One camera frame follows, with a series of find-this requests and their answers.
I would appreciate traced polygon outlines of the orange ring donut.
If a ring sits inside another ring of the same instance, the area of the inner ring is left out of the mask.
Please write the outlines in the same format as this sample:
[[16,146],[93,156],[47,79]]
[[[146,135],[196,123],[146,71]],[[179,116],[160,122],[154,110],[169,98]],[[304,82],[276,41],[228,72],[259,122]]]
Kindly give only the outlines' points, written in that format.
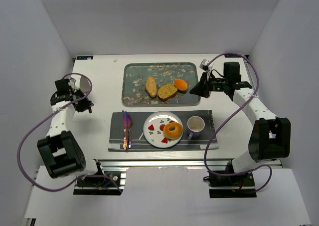
[[183,126],[177,122],[168,123],[163,129],[164,136],[169,139],[177,139],[183,133]]

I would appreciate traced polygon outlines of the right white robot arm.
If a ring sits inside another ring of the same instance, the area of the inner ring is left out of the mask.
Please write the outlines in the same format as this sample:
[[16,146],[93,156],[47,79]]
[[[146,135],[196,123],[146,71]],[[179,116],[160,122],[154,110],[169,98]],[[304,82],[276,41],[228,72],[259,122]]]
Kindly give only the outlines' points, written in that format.
[[220,77],[212,74],[213,69],[206,60],[203,60],[200,68],[204,73],[190,93],[208,98],[211,92],[224,92],[240,107],[253,126],[248,150],[229,162],[226,175],[247,173],[264,163],[288,157],[291,122],[272,113],[257,97],[251,84],[242,81],[239,63],[224,63]]

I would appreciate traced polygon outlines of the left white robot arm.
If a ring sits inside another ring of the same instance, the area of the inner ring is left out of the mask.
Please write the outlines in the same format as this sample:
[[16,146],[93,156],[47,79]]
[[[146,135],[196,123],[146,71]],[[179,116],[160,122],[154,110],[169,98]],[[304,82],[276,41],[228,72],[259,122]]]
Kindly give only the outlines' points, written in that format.
[[84,92],[73,86],[70,79],[55,81],[56,92],[50,98],[53,113],[45,138],[38,140],[37,147],[52,178],[68,175],[103,175],[102,166],[96,159],[86,159],[83,151],[68,127],[75,112],[92,112],[93,102]]

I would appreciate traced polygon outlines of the speckled bread slice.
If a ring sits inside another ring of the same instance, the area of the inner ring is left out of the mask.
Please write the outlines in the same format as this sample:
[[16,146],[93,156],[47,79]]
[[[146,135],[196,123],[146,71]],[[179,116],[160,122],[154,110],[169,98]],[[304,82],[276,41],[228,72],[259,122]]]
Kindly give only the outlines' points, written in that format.
[[171,83],[162,86],[158,90],[158,97],[162,101],[173,98],[178,93],[178,89]]

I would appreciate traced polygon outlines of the long yellow bread roll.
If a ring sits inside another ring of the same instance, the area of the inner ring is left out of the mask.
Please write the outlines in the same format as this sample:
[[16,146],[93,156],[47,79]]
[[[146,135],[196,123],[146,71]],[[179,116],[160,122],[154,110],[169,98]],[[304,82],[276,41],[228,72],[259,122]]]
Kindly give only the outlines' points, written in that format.
[[146,91],[150,95],[151,98],[155,98],[157,95],[157,84],[156,80],[152,77],[149,76],[146,81]]

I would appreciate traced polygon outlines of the round orange bun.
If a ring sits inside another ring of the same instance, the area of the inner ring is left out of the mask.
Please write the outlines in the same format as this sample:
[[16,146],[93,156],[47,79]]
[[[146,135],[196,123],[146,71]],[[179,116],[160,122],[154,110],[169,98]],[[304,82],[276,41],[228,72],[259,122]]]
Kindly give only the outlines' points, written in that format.
[[174,81],[174,86],[181,92],[186,92],[188,89],[187,83],[182,79],[176,79]]

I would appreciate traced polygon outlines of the blue label sticker right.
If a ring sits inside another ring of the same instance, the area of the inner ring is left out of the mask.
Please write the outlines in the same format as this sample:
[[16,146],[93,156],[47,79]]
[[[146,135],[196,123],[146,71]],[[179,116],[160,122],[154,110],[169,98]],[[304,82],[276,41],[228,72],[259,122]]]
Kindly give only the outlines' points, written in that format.
[[235,53],[226,53],[224,54],[225,58],[242,58],[242,55]]

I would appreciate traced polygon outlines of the blue label sticker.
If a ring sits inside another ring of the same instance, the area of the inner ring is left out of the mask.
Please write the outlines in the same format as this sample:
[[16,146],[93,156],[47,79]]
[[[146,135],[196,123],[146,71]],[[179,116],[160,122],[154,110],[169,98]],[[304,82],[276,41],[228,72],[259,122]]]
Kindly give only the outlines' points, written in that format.
[[235,53],[226,53],[224,54],[225,58],[242,58],[242,55]]
[[89,55],[89,56],[77,56],[76,60],[92,60],[93,56]]

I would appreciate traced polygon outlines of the white lilac mug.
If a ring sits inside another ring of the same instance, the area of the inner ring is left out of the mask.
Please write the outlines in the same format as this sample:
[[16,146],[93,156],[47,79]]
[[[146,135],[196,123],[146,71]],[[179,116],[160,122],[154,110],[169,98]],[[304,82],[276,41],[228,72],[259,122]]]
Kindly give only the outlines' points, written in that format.
[[204,120],[199,116],[192,116],[187,121],[188,140],[197,138],[205,127]]

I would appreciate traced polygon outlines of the blue label sticker left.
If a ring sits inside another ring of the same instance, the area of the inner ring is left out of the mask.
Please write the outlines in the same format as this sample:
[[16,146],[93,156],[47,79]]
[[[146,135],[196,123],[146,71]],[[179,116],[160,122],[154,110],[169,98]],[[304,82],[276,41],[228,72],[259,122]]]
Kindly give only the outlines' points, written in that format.
[[89,56],[77,56],[76,60],[92,60],[93,56],[89,55]]

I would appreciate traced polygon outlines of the iridescent fork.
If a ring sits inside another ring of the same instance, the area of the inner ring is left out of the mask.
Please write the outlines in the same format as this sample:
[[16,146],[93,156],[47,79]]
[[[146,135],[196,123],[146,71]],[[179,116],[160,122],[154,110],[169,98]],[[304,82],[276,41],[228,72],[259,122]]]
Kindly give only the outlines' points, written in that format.
[[132,137],[131,137],[132,118],[128,112],[126,112],[126,117],[127,117],[127,130],[128,130],[128,147],[130,149],[132,146]]

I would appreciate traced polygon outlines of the floral blue serving tray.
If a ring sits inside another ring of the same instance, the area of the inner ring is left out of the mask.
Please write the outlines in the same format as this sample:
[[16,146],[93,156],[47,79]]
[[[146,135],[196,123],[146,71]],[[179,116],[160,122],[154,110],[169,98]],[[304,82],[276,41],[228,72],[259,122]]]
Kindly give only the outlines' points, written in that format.
[[[150,76],[155,79],[157,89],[181,79],[186,82],[187,90],[178,91],[166,101],[158,96],[152,98],[146,89],[147,78]],[[200,102],[200,97],[189,94],[189,90],[197,83],[197,69],[191,62],[130,63],[124,69],[122,103],[128,107],[195,106]]]

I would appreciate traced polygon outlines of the iridescent knife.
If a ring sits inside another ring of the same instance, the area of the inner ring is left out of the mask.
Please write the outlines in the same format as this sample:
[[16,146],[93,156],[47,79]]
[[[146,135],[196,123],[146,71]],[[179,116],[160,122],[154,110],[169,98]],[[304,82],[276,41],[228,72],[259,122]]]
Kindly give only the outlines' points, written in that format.
[[123,149],[128,149],[128,137],[127,137],[127,113],[126,111],[122,111],[122,119],[123,119],[123,131],[124,131],[124,139],[123,139]]

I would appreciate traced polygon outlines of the white strawberry plate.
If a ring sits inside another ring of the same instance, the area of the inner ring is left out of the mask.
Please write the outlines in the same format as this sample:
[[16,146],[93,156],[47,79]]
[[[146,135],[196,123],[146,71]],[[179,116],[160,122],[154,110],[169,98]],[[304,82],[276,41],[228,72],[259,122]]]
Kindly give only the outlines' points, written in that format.
[[175,146],[184,133],[177,139],[169,139],[164,136],[163,129],[168,123],[177,122],[183,126],[181,119],[172,112],[159,111],[152,113],[144,122],[143,134],[148,143],[159,149],[168,149]]

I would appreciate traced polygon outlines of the aluminium rail frame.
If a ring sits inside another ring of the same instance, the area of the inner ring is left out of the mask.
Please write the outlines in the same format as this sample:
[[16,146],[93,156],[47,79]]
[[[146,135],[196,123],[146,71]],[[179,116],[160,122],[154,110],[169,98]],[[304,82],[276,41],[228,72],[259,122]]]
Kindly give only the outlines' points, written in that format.
[[[213,171],[224,171],[228,160],[208,160],[207,164]],[[283,168],[280,160],[266,163],[272,168]],[[102,160],[101,165],[105,171],[119,171],[120,186],[124,187],[126,181],[126,172],[129,168],[169,168],[169,167],[185,167],[189,170],[204,170],[204,176],[208,176],[208,171],[203,160]]]

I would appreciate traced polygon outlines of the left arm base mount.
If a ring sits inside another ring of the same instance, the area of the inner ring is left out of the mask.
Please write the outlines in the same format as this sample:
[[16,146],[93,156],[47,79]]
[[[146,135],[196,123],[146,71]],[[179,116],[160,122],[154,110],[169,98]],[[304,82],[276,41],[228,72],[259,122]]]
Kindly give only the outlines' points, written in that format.
[[126,180],[128,168],[116,166],[113,162],[101,161],[98,173],[95,175],[105,175],[107,178],[84,178],[77,180],[73,189],[74,195],[86,196],[120,196]]

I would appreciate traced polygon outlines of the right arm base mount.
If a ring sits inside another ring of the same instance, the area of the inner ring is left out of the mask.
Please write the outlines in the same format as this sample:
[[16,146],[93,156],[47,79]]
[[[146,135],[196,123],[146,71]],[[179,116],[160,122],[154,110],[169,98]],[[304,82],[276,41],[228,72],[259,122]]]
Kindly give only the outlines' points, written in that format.
[[209,185],[211,199],[255,198],[257,196],[252,173],[234,175],[231,161],[217,164],[217,161],[206,161],[208,175],[203,178]]

